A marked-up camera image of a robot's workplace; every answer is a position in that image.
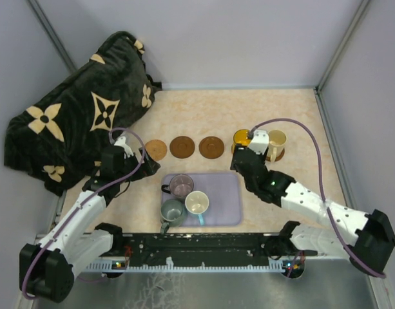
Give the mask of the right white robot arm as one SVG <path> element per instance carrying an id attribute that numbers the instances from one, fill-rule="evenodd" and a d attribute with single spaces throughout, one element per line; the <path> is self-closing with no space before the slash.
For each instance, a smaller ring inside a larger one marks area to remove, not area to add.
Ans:
<path id="1" fill-rule="evenodd" d="M 293 222 L 293 229 L 279 238 L 283 253 L 314 250 L 347 258 L 359 271 L 385 278 L 395 233 L 384 212 L 375 209 L 367 213 L 326 200 L 292 176 L 269 170 L 265 156 L 248 146 L 235 146 L 231 169 L 243 177 L 246 189 L 260 200 L 298 212 L 323 226 L 320 230 Z"/>

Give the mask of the dark wooden coaster top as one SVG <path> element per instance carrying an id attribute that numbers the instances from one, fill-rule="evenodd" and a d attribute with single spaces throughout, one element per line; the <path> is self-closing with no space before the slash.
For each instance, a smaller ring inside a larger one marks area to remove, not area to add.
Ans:
<path id="1" fill-rule="evenodd" d="M 217 136 L 207 136 L 199 143 L 200 154 L 207 159 L 217 159 L 224 153 L 224 143 Z"/>

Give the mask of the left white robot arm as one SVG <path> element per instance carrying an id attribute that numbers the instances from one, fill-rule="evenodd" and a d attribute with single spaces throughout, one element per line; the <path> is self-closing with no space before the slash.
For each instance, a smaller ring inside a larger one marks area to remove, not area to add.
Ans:
<path id="1" fill-rule="evenodd" d="M 153 176 L 160 164 L 145 148 L 137 158 L 128 146 L 108 146 L 101 165 L 82 187 L 64 218 L 38 244 L 26 244 L 19 253 L 19 288 L 26 299 L 38 297 L 60 303 L 66 299 L 80 273 L 102 254 L 120 254 L 125 247 L 122 228 L 101 223 L 84 232 L 120 194 L 123 183 Z"/>

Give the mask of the cream yellow mug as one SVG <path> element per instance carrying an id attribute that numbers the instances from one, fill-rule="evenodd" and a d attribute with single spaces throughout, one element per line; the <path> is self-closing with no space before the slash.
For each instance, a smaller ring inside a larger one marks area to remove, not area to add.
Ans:
<path id="1" fill-rule="evenodd" d="M 271 130 L 268 132 L 269 145 L 282 145 L 285 148 L 287 137 L 281 130 Z"/>

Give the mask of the woven rattan coaster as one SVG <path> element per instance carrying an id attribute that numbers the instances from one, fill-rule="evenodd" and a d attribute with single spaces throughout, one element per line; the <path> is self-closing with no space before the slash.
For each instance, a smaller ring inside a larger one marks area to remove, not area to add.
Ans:
<path id="1" fill-rule="evenodd" d="M 145 144 L 145 148 L 149 156 L 154 161 L 160 161 L 167 155 L 167 145 L 158 139 L 150 140 Z"/>

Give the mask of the grey green mug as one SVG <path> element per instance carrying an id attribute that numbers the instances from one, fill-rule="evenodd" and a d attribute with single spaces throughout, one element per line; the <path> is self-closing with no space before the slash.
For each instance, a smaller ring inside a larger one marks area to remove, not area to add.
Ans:
<path id="1" fill-rule="evenodd" d="M 165 234 L 170 227 L 179 227 L 187 216 L 187 210 L 178 200 L 166 200 L 160 207 L 160 234 Z"/>

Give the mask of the yellow glass mug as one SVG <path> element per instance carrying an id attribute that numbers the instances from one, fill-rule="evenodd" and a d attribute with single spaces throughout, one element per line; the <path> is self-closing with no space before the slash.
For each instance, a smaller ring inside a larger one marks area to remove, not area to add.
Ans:
<path id="1" fill-rule="evenodd" d="M 235 147 L 237 144 L 242 146 L 248 146 L 251 142 L 251 139 L 248 137 L 250 130 L 248 129 L 239 129 L 233 135 L 233 143 L 231 145 L 231 153 L 234 153 Z"/>

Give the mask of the purple glass mug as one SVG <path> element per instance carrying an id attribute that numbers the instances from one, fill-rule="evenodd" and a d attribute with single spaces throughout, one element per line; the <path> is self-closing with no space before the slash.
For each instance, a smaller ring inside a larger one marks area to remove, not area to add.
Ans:
<path id="1" fill-rule="evenodd" d="M 185 198 L 194 189 L 194 181 L 186 174 L 178 174 L 172 177 L 168 184 L 161 186 L 161 191 L 174 195 L 176 198 Z"/>

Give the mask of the dark wooden coaster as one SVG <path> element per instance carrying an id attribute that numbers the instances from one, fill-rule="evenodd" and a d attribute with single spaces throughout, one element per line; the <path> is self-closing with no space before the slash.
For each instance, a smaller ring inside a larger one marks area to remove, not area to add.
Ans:
<path id="1" fill-rule="evenodd" d="M 217 159 L 224 153 L 224 143 L 217 136 L 207 136 L 199 143 L 200 154 L 207 159 Z"/>
<path id="2" fill-rule="evenodd" d="M 266 154 L 268 162 L 277 162 L 282 159 L 285 154 L 285 148 L 282 145 L 269 145 Z"/>
<path id="3" fill-rule="evenodd" d="M 195 152 L 195 143 L 188 136 L 178 136 L 171 141 L 169 150 L 175 158 L 189 158 Z"/>

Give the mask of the white mug blue handle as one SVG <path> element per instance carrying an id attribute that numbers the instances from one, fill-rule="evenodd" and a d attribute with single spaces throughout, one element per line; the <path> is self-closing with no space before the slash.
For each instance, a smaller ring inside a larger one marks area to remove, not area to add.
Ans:
<path id="1" fill-rule="evenodd" d="M 192 191 L 186 196 L 187 211 L 198 218 L 200 226 L 205 224 L 204 213 L 209 209 L 209 198 L 202 191 Z"/>

